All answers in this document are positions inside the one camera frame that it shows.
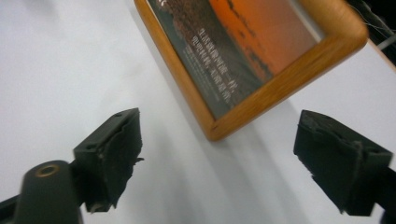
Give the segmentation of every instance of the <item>white table surface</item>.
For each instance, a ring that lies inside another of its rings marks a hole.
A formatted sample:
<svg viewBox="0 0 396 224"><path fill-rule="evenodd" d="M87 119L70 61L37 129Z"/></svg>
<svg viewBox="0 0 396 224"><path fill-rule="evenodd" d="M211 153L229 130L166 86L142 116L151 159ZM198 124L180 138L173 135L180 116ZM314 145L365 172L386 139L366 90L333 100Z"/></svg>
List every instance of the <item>white table surface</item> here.
<svg viewBox="0 0 396 224"><path fill-rule="evenodd" d="M144 146L109 213L85 223L378 223L339 211L292 149L302 109L396 152L396 72L367 45L227 139L211 143L128 0L0 1L0 201L39 163L139 107ZM395 161L391 167L396 168Z"/></svg>

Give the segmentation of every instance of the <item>framed picture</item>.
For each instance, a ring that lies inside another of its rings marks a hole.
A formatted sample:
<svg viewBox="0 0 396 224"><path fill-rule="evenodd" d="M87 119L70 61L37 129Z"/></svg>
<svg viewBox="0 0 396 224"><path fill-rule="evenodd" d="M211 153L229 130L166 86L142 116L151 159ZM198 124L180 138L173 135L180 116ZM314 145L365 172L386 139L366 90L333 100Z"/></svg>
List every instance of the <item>framed picture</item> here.
<svg viewBox="0 0 396 224"><path fill-rule="evenodd" d="M363 47L343 0L134 0L209 140L220 140Z"/></svg>

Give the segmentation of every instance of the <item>orange frame border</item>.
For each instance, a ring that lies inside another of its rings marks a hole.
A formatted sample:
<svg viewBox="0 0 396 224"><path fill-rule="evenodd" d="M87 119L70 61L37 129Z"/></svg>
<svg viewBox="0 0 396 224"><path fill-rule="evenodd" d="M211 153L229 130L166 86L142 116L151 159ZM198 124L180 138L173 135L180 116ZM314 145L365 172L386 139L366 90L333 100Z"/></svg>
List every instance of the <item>orange frame border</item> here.
<svg viewBox="0 0 396 224"><path fill-rule="evenodd" d="M308 52L253 92L220 119L215 119L147 0L134 0L177 85L207 139L220 140L240 129L361 49L368 40L359 16L342 0L298 0L325 36Z"/></svg>

